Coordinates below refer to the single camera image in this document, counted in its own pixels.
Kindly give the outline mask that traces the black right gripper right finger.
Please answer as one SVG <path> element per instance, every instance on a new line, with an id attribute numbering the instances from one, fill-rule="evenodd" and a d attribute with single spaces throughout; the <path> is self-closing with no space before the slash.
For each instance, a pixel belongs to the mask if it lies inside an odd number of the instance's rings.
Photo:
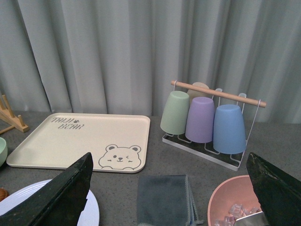
<path id="1" fill-rule="evenodd" d="M 301 224 L 301 182 L 255 153 L 246 168 L 270 226 Z"/>

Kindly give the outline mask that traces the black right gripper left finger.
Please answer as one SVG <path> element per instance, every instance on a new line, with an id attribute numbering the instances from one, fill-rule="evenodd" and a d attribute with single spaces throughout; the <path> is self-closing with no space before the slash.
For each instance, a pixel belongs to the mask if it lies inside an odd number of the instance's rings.
<path id="1" fill-rule="evenodd" d="M 87 203 L 93 159 L 90 152 L 28 199 L 0 217 L 2 226 L 75 226 Z"/>

